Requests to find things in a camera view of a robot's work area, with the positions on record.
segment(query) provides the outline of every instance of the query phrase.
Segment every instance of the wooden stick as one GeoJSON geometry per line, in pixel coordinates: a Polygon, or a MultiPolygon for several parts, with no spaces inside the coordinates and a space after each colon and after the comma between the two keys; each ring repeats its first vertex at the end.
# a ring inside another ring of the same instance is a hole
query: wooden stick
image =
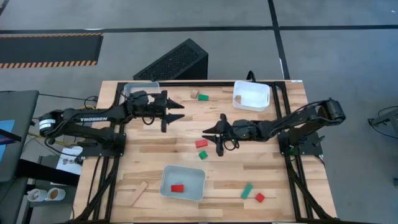
{"type": "Polygon", "coordinates": [[[134,205],[134,202],[139,198],[140,195],[144,192],[144,190],[148,187],[146,182],[141,183],[141,185],[137,188],[137,190],[131,196],[131,206],[134,205]]]}

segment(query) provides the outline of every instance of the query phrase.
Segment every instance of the wooden table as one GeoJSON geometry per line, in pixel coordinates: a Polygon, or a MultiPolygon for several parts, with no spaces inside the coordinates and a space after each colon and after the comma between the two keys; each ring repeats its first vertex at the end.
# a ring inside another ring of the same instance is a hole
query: wooden table
{"type": "MultiPolygon", "coordinates": [[[[285,83],[292,111],[307,104],[302,82],[285,83]]],[[[103,82],[98,100],[99,108],[111,105],[117,84],[116,81],[103,82]]],[[[181,86],[161,87],[161,89],[168,90],[171,99],[185,106],[185,109],[170,110],[170,112],[182,113],[185,117],[169,125],[167,133],[160,132],[160,121],[146,126],[141,119],[135,119],[126,125],[126,150],[120,159],[111,222],[295,220],[285,161],[280,155],[276,138],[267,142],[241,142],[239,149],[226,151],[223,157],[217,156],[216,146],[213,143],[200,149],[197,149],[194,143],[201,139],[204,129],[216,124],[220,113],[225,113],[230,123],[236,119],[276,119],[273,97],[268,109],[256,113],[232,107],[233,86],[181,86]],[[191,99],[192,89],[208,95],[210,100],[191,99]],[[202,150],[208,153],[208,158],[204,161],[198,156],[202,150]],[[160,195],[162,172],[168,164],[194,167],[206,172],[205,195],[202,201],[191,202],[160,195]],[[126,206],[126,199],[143,181],[149,184],[148,188],[132,207],[126,206]],[[240,195],[247,183],[252,183],[254,189],[249,198],[243,200],[240,195]],[[254,199],[259,192],[266,197],[262,203],[254,199]]],[[[284,113],[281,95],[279,99],[284,113]]],[[[109,123],[94,124],[96,128],[105,126],[109,126],[109,123]]],[[[96,160],[97,158],[90,158],[84,161],[73,205],[76,215],[86,206],[96,160]]],[[[335,217],[336,212],[324,166],[314,156],[302,156],[302,160],[309,191],[325,211],[335,217]]],[[[98,166],[93,194],[98,186],[101,163],[102,160],[98,166]]],[[[104,215],[107,197],[108,194],[105,193],[100,218],[104,215]]],[[[305,207],[299,190],[298,197],[302,216],[305,217],[305,207]]]]}

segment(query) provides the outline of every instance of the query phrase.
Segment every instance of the small block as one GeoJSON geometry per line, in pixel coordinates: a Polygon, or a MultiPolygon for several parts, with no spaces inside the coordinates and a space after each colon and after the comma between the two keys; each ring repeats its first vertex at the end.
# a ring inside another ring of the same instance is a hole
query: small block
{"type": "Polygon", "coordinates": [[[236,96],[235,96],[235,101],[236,101],[237,103],[241,104],[241,102],[242,102],[242,96],[241,96],[241,95],[236,95],[236,96]]]}
{"type": "Polygon", "coordinates": [[[258,193],[256,196],[256,200],[258,202],[262,202],[265,199],[265,196],[263,196],[261,193],[258,193]]]}
{"type": "Polygon", "coordinates": [[[184,192],[184,185],[172,185],[172,192],[184,192]]]}
{"type": "Polygon", "coordinates": [[[198,95],[198,100],[209,101],[209,96],[208,95],[199,94],[198,95]]]}
{"type": "Polygon", "coordinates": [[[207,140],[204,139],[204,140],[195,141],[195,145],[197,146],[197,148],[207,146],[207,140]]]}
{"type": "Polygon", "coordinates": [[[206,151],[202,151],[201,153],[199,153],[199,157],[201,160],[204,160],[207,158],[207,153],[206,151]]]}
{"type": "Polygon", "coordinates": [[[191,98],[196,99],[198,97],[199,90],[192,90],[191,91],[191,98]]]}
{"type": "Polygon", "coordinates": [[[247,184],[247,186],[244,188],[243,193],[241,195],[241,198],[243,199],[247,199],[247,197],[249,196],[249,193],[251,191],[251,189],[253,189],[253,185],[252,184],[247,184]]]}

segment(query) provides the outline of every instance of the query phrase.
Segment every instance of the white cup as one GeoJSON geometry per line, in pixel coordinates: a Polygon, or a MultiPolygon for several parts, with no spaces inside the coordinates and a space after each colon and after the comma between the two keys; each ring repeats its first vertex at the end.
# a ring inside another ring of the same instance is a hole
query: white cup
{"type": "Polygon", "coordinates": [[[66,192],[63,189],[58,189],[56,187],[51,188],[47,193],[47,198],[45,199],[45,201],[49,202],[49,201],[62,200],[63,198],[65,198],[65,194],[66,192]]]}
{"type": "Polygon", "coordinates": [[[33,189],[27,192],[27,199],[30,202],[42,202],[47,197],[47,191],[42,189],[33,189]]]}

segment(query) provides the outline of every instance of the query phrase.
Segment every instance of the concrete floor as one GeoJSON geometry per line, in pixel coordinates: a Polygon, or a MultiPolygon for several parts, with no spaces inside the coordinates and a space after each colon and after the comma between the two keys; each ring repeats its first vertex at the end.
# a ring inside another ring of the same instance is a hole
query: concrete floor
{"type": "MultiPolygon", "coordinates": [[[[280,26],[398,24],[391,0],[274,0],[280,26]]],[[[0,30],[185,26],[270,26],[267,1],[260,0],[10,0],[0,30]]],[[[396,223],[398,142],[374,132],[366,119],[398,102],[398,30],[282,31],[291,79],[303,80],[310,101],[340,101],[347,120],[324,128],[323,141],[337,214],[344,220],[396,223]]],[[[0,70],[0,90],[36,89],[85,98],[102,80],[132,75],[187,38],[209,53],[210,79],[281,79],[273,31],[154,32],[105,34],[94,67],[0,70]],[[20,80],[29,79],[23,84],[20,80]]],[[[38,116],[81,102],[40,97],[38,116]]],[[[23,157],[49,152],[33,143],[23,157]]],[[[63,222],[70,206],[35,209],[32,223],[63,222]]]]}

